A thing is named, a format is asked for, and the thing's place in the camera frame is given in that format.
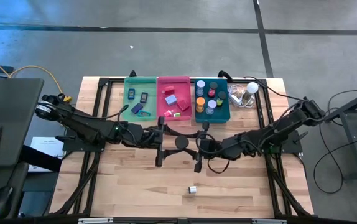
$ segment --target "mouse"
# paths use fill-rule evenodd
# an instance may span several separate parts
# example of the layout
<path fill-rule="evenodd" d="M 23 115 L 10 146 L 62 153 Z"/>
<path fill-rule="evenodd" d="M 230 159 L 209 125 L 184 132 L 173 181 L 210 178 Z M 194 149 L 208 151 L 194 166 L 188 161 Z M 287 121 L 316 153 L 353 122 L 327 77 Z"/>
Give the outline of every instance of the mouse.
<path fill-rule="evenodd" d="M 0 218 L 5 218 L 10 213 L 12 190 L 9 186 L 0 188 Z"/>

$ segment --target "red block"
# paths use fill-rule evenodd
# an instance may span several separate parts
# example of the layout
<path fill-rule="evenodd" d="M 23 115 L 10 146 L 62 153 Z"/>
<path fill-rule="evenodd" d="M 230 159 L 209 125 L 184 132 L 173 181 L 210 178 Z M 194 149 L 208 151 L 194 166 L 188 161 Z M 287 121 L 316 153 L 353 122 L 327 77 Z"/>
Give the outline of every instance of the red block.
<path fill-rule="evenodd" d="M 182 111 L 185 111 L 190 107 L 190 105 L 185 100 L 179 100 L 177 105 Z"/>
<path fill-rule="evenodd" d="M 168 86 L 164 90 L 162 90 L 162 93 L 165 93 L 165 95 L 171 95 L 174 93 L 174 86 Z"/>

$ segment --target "white paper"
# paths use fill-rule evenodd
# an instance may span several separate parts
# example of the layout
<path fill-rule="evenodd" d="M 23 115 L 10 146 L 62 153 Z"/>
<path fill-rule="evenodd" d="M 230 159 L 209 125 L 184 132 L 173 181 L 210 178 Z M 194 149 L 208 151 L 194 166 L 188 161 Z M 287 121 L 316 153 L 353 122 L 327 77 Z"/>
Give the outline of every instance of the white paper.
<path fill-rule="evenodd" d="M 57 140 L 55 137 L 33 137 L 30 144 L 31 148 L 34 148 L 40 152 L 46 153 L 50 156 L 62 158 L 64 143 Z M 48 169 L 30 165 L 28 172 L 50 172 Z"/>

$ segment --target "wooden table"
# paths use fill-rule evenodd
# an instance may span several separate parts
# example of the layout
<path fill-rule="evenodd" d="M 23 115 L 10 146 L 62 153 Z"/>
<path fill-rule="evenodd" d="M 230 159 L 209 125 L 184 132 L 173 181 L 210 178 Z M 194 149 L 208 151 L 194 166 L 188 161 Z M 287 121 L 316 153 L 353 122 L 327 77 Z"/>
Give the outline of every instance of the wooden table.
<path fill-rule="evenodd" d="M 83 77 L 76 108 L 91 114 L 99 77 Z M 269 87 L 285 93 L 280 78 L 267 79 Z M 275 118 L 288 107 L 287 98 L 269 92 Z M 104 102 L 105 91 L 101 97 Z M 123 83 L 112 87 L 108 114 L 119 111 L 123 103 Z M 100 105 L 99 116 L 103 110 Z M 141 122 L 143 127 L 155 126 L 157 121 Z M 190 121 L 169 122 L 169 126 L 182 133 L 194 133 L 201 124 Z M 259 129 L 255 108 L 244 109 L 231 105 L 231 119 L 226 124 L 211 124 L 209 133 L 217 140 L 242 131 Z M 173 136 L 164 137 L 164 148 L 174 148 Z M 190 149 L 196 149 L 190 140 Z M 50 211 L 58 210 L 78 184 L 84 153 L 74 152 L 63 162 L 55 188 Z M 180 153 L 166 158 L 163 167 L 155 166 L 156 151 L 126 148 L 108 144 L 101 155 L 98 169 L 92 216 L 109 217 L 220 217 L 257 218 L 273 217 L 271 196 L 264 157 L 242 157 L 231 162 L 223 174 L 215 174 L 203 163 L 202 172 L 193 172 L 195 161 Z M 303 167 L 290 154 L 282 156 L 288 188 L 310 213 L 313 213 Z M 222 170 L 227 161 L 213 159 L 211 166 Z M 188 194 L 189 186 L 197 186 L 195 195 Z M 277 187 L 280 209 L 284 212 L 282 193 Z M 81 211 L 87 195 L 85 189 Z"/>

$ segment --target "concrete floor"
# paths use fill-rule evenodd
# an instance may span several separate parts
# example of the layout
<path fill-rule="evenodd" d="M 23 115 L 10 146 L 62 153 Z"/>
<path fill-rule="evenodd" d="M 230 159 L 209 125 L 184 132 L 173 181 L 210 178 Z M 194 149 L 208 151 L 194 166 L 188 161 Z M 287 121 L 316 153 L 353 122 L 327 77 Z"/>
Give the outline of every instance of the concrete floor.
<path fill-rule="evenodd" d="M 357 0 L 259 3 L 265 29 L 357 30 Z M 0 0 L 0 24 L 257 29 L 252 0 Z M 333 94 L 357 89 L 357 35 L 272 34 L 266 40 L 274 77 L 284 78 L 288 94 L 307 96 L 326 109 Z M 215 76 L 226 70 L 234 77 L 266 77 L 258 34 L 0 30 L 0 64 L 43 66 L 72 96 L 77 96 L 82 76 L 129 75 L 131 70 L 144 76 Z M 41 71 L 26 70 L 18 77 L 42 77 L 43 93 L 57 93 Z M 339 96 L 333 106 L 356 95 Z M 311 174 L 326 150 L 318 128 L 300 130 L 309 131 L 302 145 L 315 214 L 357 221 L 357 181 L 345 183 L 334 195 L 319 191 Z M 323 124 L 322 131 L 331 149 L 346 143 L 339 127 Z M 62 133 L 57 123 L 34 118 L 25 142 Z M 354 159 L 348 150 L 336 155 L 343 172 L 350 173 Z M 326 190 L 340 183 L 330 158 L 317 174 Z"/>

